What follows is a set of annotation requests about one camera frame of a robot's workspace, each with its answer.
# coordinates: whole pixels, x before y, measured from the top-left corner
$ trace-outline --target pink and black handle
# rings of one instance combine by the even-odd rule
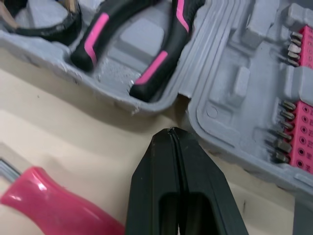
[[[171,28],[154,61],[135,81],[130,95],[142,101],[149,100],[172,76],[181,52],[188,42],[197,10],[205,0],[173,0]]]
[[[154,4],[156,0],[105,0],[100,4],[76,50],[73,64],[91,71],[116,30],[131,16]]]
[[[104,1],[80,44],[70,56],[73,64],[85,71],[92,70],[119,26],[138,11],[156,2],[157,0]],[[169,34],[157,57],[130,89],[131,96],[148,102],[169,80],[188,42],[196,12],[204,4],[205,0],[172,0]]]

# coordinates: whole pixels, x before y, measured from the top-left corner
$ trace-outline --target black pliers handle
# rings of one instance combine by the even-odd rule
[[[106,0],[102,3],[80,44],[70,57],[74,65],[85,71],[92,70],[110,37],[119,26],[138,11],[155,2],[156,0]],[[188,42],[196,12],[204,3],[205,0],[172,1],[169,35],[156,58],[135,81],[130,90],[131,96],[147,102],[170,78]]]
[[[155,134],[135,170],[125,235],[248,235],[224,174],[192,134]]]

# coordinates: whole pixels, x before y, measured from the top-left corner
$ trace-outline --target beige table surface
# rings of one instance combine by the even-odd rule
[[[0,49],[0,142],[122,223],[132,173],[152,135],[177,125],[175,110],[131,117],[91,91]],[[228,179],[250,235],[292,234],[292,196],[213,158]],[[7,187],[0,179],[0,193]],[[0,206],[0,234],[42,232],[22,214]]]

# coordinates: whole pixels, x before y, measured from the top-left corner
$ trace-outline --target gray molded compartment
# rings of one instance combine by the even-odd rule
[[[199,45],[195,44],[207,18],[210,1],[197,13],[194,30],[189,43],[184,48],[179,64],[161,98],[153,103],[145,103],[129,96],[133,81],[140,77],[153,58],[157,55],[169,27],[169,12],[172,3],[160,0],[157,5],[135,15],[120,27],[112,37],[97,67],[90,73],[76,68],[69,59],[87,25],[91,22],[100,0],[79,0],[83,17],[83,30],[79,38],[69,47],[61,43],[50,43],[41,38],[29,38],[9,34],[0,30],[0,47],[7,48],[12,54],[36,66],[45,67],[55,74],[78,85],[90,87],[107,102],[112,102],[133,114],[154,114],[170,107],[175,101],[184,80],[181,76],[188,70],[197,68],[187,65],[188,57],[194,56]],[[16,21],[25,26],[48,26],[61,22],[66,10],[53,0],[29,0],[25,10]]]
[[[313,105],[313,70],[286,63],[291,30],[313,26],[313,1],[213,0],[208,15],[199,58],[206,65],[188,74],[199,79],[184,127],[215,155],[277,184],[312,210],[313,175],[275,164],[268,142],[281,128],[282,100]]]

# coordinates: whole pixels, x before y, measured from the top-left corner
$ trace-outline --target pink screwdriver handle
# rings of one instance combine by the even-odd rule
[[[95,204],[65,190],[40,167],[24,172],[0,198],[46,235],[123,235],[124,227]]]

